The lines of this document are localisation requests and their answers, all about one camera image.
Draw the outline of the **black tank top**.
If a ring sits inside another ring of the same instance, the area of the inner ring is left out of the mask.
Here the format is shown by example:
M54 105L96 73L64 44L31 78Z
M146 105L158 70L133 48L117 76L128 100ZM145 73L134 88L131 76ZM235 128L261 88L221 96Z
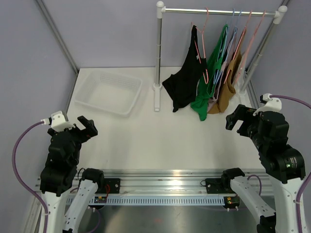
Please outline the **black tank top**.
M163 87L173 101L173 112L195 101L197 84L206 74L207 61L201 57L198 49L197 27L191 29L190 46L185 61L176 74L162 82Z

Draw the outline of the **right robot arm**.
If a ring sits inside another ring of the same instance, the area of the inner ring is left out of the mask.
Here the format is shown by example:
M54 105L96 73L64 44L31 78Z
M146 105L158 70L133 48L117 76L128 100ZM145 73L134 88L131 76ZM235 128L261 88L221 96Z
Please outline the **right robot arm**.
M303 206L303 191L310 180L302 154L288 141L289 123L276 111L257 111L239 104L226 116L227 130L242 121L237 133L251 139L259 160L273 187L275 209L249 184L240 168L224 170L221 188L234 192L257 223L259 233L308 233Z

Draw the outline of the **pink wire hanger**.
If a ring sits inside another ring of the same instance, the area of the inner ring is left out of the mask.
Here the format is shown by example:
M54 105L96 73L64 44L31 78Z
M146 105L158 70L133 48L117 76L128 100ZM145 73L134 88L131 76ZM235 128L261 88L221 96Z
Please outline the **pink wire hanger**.
M201 56L199 54L199 49L198 49L197 42L195 42L195 48L196 48L196 51L197 51L197 54L198 54L199 63L203 64L203 67L204 67L204 71L203 71L203 74L202 74L203 77L204 77L204 82L205 82L205 84L208 84L209 76L208 76L208 70L207 70L206 50L205 50L205 42L204 42L204 32L205 32L206 24L207 24L208 17L209 17L209 13L208 13L208 8L207 7L206 7L206 12L207 12L207 17L206 17L206 20L204 22L203 29L202 30L198 29L197 26L195 26L193 22L191 22L191 27L195 26L197 31L200 32L201 36L202 36L202 48L203 48L203 60L202 61L201 61Z

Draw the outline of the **green tank top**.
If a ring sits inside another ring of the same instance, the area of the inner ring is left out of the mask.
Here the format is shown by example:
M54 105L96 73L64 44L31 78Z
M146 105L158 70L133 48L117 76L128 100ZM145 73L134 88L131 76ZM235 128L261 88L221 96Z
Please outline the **green tank top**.
M209 81L208 84L205 84L203 76L200 78L198 87L197 87L197 96L195 98L195 101L190 104L193 111L195 111L200 121L204 121L207 118L207 108L208 108L208 100L212 96L212 86L213 86L213 76L216 69L216 61L217 61L217 52L220 48L221 44L221 36L223 35L225 30L225 25L223 26L222 32L219 36L218 42L210 55L208 61L207 61L207 70L208 70L208 76Z

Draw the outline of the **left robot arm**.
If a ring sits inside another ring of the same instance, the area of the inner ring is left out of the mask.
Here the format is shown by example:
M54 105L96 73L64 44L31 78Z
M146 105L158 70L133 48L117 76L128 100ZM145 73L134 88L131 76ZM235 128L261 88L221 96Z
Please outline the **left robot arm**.
M102 170L87 168L82 174L77 194L70 207L66 208L82 144L98 134L92 119L84 116L77 119L84 129L66 124L60 131L48 130L51 144L40 174L40 191L47 206L44 215L48 217L47 226L42 230L47 233L76 233L92 197L102 192L106 184Z

